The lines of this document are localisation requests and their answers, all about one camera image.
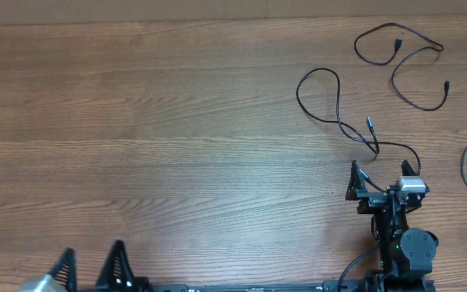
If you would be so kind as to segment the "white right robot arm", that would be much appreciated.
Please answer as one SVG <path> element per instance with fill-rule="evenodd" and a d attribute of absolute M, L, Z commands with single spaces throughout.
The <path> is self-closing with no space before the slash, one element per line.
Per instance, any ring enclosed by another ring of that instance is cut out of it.
<path fill-rule="evenodd" d="M 376 247 L 353 260 L 340 275 L 338 291 L 434 291 L 435 284 L 426 275 L 433 270 L 438 238 L 427 230 L 411 228 L 407 215 L 422 206 L 430 191 L 407 161 L 401 164 L 402 175 L 387 189 L 368 191 L 374 182 L 357 161 L 345 198 L 358 202 L 357 212 L 371 216 L 371 233 Z M 348 271 L 366 257 L 378 252 L 380 269 L 369 272 L 361 281 L 346 281 Z"/>

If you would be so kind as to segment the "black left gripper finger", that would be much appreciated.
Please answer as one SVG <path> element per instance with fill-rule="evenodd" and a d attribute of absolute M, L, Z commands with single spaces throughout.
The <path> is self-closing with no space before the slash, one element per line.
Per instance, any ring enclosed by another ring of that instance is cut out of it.
<path fill-rule="evenodd" d="M 125 243 L 122 240 L 114 242 L 96 280 L 97 290 L 136 290 L 135 276 L 129 265 Z"/>
<path fill-rule="evenodd" d="M 76 292 L 77 276 L 75 251 L 67 248 L 50 269 L 49 275 L 53 277 L 67 292 Z"/>

